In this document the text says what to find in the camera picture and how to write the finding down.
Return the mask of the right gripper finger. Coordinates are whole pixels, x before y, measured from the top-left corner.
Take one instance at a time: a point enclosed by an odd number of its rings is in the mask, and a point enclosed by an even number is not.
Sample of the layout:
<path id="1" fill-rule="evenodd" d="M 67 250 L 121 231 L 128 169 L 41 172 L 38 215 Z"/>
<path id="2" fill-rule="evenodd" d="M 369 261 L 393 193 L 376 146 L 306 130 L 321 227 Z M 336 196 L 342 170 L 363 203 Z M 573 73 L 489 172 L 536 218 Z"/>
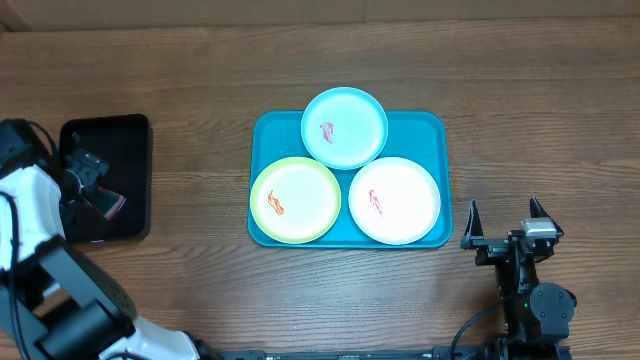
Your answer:
<path id="1" fill-rule="evenodd" d="M 560 238 L 564 235 L 563 229 L 544 210 L 536 196 L 529 200 L 529 211 L 528 233 L 548 238 Z"/>
<path id="2" fill-rule="evenodd" d="M 477 203 L 475 199 L 472 199 L 469 205 L 468 220 L 461 239 L 460 248 L 463 250 L 477 249 L 480 245 L 480 242 L 483 240 L 484 232 L 482 229 Z"/>

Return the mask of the green and pink sponge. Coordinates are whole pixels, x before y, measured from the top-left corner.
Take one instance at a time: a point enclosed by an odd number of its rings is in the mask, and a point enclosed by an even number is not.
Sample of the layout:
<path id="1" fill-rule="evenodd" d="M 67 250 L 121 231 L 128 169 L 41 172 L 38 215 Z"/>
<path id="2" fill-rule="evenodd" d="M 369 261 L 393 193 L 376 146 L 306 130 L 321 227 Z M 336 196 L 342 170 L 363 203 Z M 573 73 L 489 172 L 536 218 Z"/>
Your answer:
<path id="1" fill-rule="evenodd" d="M 126 198 L 111 190 L 98 187 L 89 197 L 89 201 L 105 219 L 111 220 L 125 204 Z"/>

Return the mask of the yellow green plate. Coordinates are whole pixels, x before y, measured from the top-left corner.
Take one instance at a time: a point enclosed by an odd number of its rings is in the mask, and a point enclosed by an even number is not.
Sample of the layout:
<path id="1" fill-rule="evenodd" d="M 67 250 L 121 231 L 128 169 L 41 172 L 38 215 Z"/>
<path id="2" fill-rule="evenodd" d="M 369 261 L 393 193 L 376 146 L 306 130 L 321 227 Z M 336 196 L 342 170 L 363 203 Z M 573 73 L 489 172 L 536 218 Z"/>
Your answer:
<path id="1" fill-rule="evenodd" d="M 325 235 L 341 211 L 336 176 L 320 162 L 287 157 L 262 170 L 249 196 L 250 218 L 270 239 L 288 245 Z"/>

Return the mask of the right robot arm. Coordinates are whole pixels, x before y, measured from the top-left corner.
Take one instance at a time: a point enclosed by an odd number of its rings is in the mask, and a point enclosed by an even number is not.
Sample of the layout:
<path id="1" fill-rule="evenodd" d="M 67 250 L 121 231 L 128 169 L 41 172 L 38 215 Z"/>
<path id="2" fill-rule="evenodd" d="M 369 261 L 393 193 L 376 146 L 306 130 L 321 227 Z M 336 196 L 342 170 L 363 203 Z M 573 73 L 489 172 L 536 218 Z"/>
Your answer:
<path id="1" fill-rule="evenodd" d="M 530 216 L 501 239 L 484 236 L 475 201 L 460 247 L 476 252 L 475 264 L 496 270 L 500 300 L 474 315 L 456 333 L 450 345 L 452 359 L 570 359 L 570 349 L 560 342 L 569 336 L 577 298 L 555 283 L 542 283 L 536 265 L 554 254 L 564 235 L 537 198 L 529 200 Z M 478 320 L 501 308 L 506 333 L 479 346 L 462 349 L 463 333 Z"/>

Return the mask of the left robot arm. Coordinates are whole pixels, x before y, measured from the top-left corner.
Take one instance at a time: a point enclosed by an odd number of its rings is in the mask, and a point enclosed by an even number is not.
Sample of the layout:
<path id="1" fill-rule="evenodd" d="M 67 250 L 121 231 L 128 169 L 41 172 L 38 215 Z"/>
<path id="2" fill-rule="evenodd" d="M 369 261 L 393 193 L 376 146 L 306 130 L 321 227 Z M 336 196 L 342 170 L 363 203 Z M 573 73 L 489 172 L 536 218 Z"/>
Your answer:
<path id="1" fill-rule="evenodd" d="M 125 290 L 65 236 L 102 193 L 109 165 L 60 156 L 37 123 L 1 123 L 1 328 L 24 359 L 220 359 L 137 313 Z"/>

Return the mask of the teal plastic serving tray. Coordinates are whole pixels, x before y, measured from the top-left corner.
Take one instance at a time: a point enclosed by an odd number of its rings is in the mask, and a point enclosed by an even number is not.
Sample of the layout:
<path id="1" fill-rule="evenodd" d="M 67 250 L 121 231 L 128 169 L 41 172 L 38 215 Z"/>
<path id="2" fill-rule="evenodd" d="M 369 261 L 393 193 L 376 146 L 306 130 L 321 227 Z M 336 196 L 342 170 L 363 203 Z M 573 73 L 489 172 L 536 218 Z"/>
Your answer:
<path id="1" fill-rule="evenodd" d="M 301 110 L 270 111 L 256 122 L 250 164 L 250 180 L 271 163 L 292 156 L 309 155 L 301 138 Z M 434 179 L 441 199 L 439 217 L 434 227 L 406 249 L 436 249 L 451 237 L 454 228 L 451 187 L 448 167 L 446 131 L 441 120 L 426 111 L 389 111 L 387 142 L 382 157 L 402 157 L 422 166 Z M 348 209 L 348 190 L 356 175 L 354 170 L 336 170 L 334 175 L 342 193 L 341 211 L 332 228 L 322 237 L 303 248 L 374 250 L 386 249 L 386 244 L 365 235 L 356 225 Z"/>

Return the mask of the black rectangular plastic bin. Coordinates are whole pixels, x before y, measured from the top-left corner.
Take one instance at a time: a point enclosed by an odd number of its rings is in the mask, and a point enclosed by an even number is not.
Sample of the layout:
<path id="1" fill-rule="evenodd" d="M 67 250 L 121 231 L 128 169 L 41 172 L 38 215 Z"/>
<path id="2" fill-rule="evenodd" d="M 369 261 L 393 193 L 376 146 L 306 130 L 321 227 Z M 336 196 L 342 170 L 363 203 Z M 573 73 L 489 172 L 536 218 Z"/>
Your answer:
<path id="1" fill-rule="evenodd" d="M 151 217 L 152 130 L 143 114 L 76 119 L 60 132 L 60 160 L 84 149 L 105 160 L 110 169 L 99 187 L 126 198 L 120 211 L 107 220 L 92 206 L 61 201 L 66 239 L 100 242 L 140 239 L 149 234 Z"/>

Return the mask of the white plate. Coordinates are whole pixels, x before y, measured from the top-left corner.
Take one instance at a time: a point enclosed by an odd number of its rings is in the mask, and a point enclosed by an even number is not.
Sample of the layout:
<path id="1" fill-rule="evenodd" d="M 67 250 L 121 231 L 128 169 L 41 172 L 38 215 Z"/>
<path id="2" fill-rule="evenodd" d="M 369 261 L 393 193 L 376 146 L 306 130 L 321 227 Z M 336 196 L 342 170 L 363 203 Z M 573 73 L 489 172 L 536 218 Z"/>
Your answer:
<path id="1" fill-rule="evenodd" d="M 439 188 L 421 165 L 385 157 L 361 168 L 353 178 L 348 206 L 358 228 L 387 245 L 407 245 L 425 237 L 441 209 Z"/>

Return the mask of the light blue plate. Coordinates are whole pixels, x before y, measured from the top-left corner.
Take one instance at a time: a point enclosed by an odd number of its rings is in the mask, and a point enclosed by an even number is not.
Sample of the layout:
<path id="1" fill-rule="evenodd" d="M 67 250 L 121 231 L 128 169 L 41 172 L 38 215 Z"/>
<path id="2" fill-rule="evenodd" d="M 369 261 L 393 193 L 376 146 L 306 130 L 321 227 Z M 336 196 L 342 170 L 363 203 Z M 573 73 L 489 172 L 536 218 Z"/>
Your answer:
<path id="1" fill-rule="evenodd" d="M 388 118 L 369 93 L 353 87 L 331 88 L 303 111 L 301 137 L 309 154 L 325 166 L 357 169 L 381 153 L 388 138 Z"/>

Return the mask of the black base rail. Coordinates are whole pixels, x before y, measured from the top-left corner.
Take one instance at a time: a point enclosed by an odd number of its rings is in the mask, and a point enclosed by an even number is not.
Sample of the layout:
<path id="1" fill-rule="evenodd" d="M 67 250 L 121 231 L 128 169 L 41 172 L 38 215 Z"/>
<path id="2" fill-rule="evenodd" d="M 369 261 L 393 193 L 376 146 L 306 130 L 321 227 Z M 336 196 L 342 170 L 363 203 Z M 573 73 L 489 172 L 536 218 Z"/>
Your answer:
<path id="1" fill-rule="evenodd" d="M 572 360 L 570 348 L 556 346 L 554 349 L 543 350 L 533 354 L 532 349 L 523 348 L 514 352 L 499 354 L 491 345 L 458 345 L 454 354 L 451 346 L 435 346 L 422 351 L 361 351 L 361 352 L 291 352 L 266 353 L 259 350 L 226 351 L 221 356 L 224 360 L 490 360 L 490 359 L 520 359 L 520 360 Z"/>

